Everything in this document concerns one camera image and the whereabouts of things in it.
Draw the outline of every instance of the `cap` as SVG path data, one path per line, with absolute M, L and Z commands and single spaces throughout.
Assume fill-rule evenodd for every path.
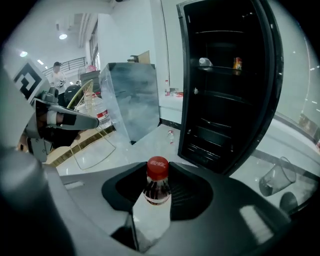
M 169 163 L 162 156 L 154 156 L 146 164 L 146 174 L 153 181 L 161 181 L 168 177 Z
M 55 66 L 62 66 L 62 63 L 56 61 L 56 62 L 53 64 L 53 66 L 54 66 L 54 67 L 55 67 Z

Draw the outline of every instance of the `railing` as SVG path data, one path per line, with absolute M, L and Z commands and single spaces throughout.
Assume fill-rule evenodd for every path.
M 78 70 L 80 67 L 85 67 L 85 57 L 82 58 L 75 58 L 73 60 L 69 60 L 62 63 L 60 70 L 62 72 L 66 72 L 69 70 Z M 54 67 L 50 67 L 47 70 L 43 71 L 42 73 L 48 78 L 48 76 L 53 72 Z

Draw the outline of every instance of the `wire frame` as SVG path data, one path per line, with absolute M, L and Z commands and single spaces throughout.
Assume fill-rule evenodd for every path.
M 94 81 L 93 80 L 89 80 L 88 82 L 86 82 L 80 89 L 79 91 L 74 95 L 74 97 L 72 98 L 72 100 L 70 101 L 70 103 L 68 104 L 67 106 L 67 109 L 70 109 L 72 106 L 74 106 L 75 104 L 75 107 L 74 107 L 74 110 L 76 111 L 77 108 L 84 104 L 85 106 L 85 109 L 86 109 L 86 114 L 89 115 L 89 116 L 93 116 L 93 111 L 92 111 L 92 103 L 93 103 L 93 86 L 94 86 Z M 92 168 L 96 165 L 98 165 L 99 163 L 101 163 L 102 161 L 104 161 L 108 156 L 110 156 L 115 150 L 116 150 L 116 147 L 107 139 L 109 138 L 109 134 L 104 130 L 102 129 L 100 126 L 99 126 L 100 130 L 95 128 L 95 130 L 97 131 L 97 133 L 99 133 L 101 135 L 101 138 L 100 139 L 97 139 L 95 141 L 93 141 L 92 143 L 88 144 L 87 146 L 85 146 L 84 148 L 81 148 L 80 144 L 79 144 L 79 141 L 77 140 L 77 144 L 78 144 L 78 147 L 80 149 L 80 151 L 82 152 L 82 150 L 84 150 L 85 148 L 89 147 L 90 145 L 92 145 L 93 143 L 95 142 L 98 142 L 100 140 L 106 140 L 111 146 L 112 146 L 112 151 L 106 155 L 103 159 L 99 160 L 97 163 L 95 163 L 94 165 L 92 166 L 89 166 L 89 167 L 86 167 L 86 168 L 82 168 L 81 165 L 79 164 L 73 150 L 72 150 L 72 147 L 70 146 L 70 150 L 71 150 L 71 153 L 77 163 L 77 165 L 79 166 L 79 168 L 81 170 L 87 170 L 89 168 Z

